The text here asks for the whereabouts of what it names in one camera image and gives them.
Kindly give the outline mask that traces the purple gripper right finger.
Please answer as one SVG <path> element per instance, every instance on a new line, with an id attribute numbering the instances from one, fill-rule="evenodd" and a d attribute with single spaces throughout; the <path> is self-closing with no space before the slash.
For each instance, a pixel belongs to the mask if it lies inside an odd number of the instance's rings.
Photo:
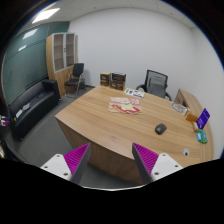
<path id="1" fill-rule="evenodd" d="M 144 184 L 149 184 L 182 169 L 182 166 L 167 153 L 157 154 L 137 143 L 132 144 L 132 154 Z"/>

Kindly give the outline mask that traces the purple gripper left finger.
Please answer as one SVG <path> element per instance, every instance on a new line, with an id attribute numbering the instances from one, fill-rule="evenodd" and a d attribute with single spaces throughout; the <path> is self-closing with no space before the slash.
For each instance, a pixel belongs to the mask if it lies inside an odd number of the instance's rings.
<path id="1" fill-rule="evenodd" d="M 79 184 L 91 154 L 91 144 L 87 143 L 71 152 L 55 154 L 41 169 L 65 180 Z"/>

